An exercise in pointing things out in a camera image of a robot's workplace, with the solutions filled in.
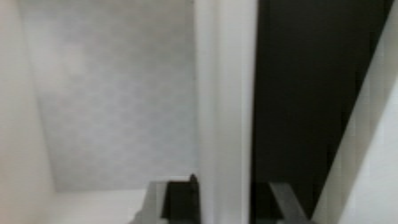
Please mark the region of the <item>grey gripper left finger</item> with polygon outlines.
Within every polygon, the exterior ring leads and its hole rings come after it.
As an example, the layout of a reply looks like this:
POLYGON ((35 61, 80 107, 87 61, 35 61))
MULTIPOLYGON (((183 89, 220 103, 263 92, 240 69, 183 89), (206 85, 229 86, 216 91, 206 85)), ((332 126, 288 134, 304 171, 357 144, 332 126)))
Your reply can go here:
POLYGON ((200 224, 200 193, 197 176, 152 181, 144 203, 129 224, 200 224))

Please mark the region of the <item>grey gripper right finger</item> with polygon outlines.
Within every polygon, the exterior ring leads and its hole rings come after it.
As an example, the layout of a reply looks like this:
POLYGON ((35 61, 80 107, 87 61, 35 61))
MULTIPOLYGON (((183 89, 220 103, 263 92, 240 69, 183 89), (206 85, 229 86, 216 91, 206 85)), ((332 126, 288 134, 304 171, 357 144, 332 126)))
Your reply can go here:
POLYGON ((291 185, 284 182, 252 184, 250 224, 314 224, 291 185))

